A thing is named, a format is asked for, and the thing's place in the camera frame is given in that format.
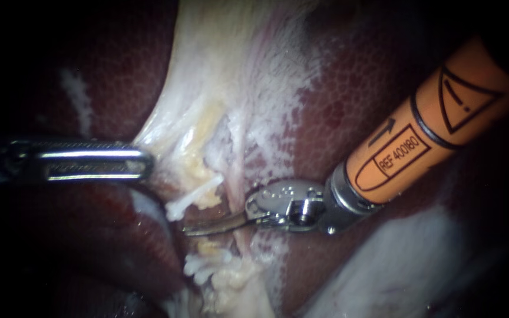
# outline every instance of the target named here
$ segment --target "warning triangle symbol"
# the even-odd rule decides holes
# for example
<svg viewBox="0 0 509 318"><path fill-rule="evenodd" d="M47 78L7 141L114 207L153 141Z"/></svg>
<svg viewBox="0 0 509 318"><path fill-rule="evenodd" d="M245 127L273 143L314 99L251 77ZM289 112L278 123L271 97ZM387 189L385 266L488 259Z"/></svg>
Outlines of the warning triangle symbol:
<svg viewBox="0 0 509 318"><path fill-rule="evenodd" d="M504 95L502 92L471 84L444 66L441 68L439 103L450 134L461 129L502 95Z"/></svg>

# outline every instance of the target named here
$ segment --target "silver metal cylinder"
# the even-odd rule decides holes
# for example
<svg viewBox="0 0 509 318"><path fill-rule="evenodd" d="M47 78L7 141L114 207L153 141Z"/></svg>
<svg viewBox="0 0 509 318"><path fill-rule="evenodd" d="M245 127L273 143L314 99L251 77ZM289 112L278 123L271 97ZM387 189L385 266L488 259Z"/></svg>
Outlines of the silver metal cylinder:
<svg viewBox="0 0 509 318"><path fill-rule="evenodd" d="M340 163L325 183L323 201L326 212L320 217L318 229L336 234L380 210L383 205L361 197L347 178L345 162Z"/></svg>

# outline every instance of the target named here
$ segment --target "arrow symbol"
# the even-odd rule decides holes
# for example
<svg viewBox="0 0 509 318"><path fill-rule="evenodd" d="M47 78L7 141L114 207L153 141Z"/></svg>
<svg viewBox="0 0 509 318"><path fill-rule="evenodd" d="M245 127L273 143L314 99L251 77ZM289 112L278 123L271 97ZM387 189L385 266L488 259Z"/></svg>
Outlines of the arrow symbol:
<svg viewBox="0 0 509 318"><path fill-rule="evenodd" d="M382 130L380 130L376 134L376 136L374 136L371 139L371 141L368 143L368 147L372 146L372 144L375 143L378 140L378 138L380 138L382 135L384 135L385 132L388 132L388 134L391 133L392 132L392 127L394 127L394 123L395 122L396 122L395 120L389 118L388 122L386 123L386 127L384 127Z"/></svg>

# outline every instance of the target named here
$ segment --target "black band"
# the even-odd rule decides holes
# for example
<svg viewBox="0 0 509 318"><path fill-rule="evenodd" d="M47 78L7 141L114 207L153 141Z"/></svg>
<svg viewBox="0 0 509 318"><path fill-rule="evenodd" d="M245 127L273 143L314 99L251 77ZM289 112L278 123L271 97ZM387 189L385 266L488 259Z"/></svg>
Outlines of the black band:
<svg viewBox="0 0 509 318"><path fill-rule="evenodd" d="M431 139L434 143L442 146L443 148L447 148L450 150L459 150L460 148L462 148L459 145L451 144L448 141L444 140L443 138L437 136L437 134L434 133L433 130L427 127L424 120L421 119L421 116L419 115L418 104L415 101L415 93L410 96L409 104L410 107L412 108L412 114L414 115L415 121L418 123L419 127L421 128L421 130L424 131L427 137L429 137L429 139Z"/></svg>

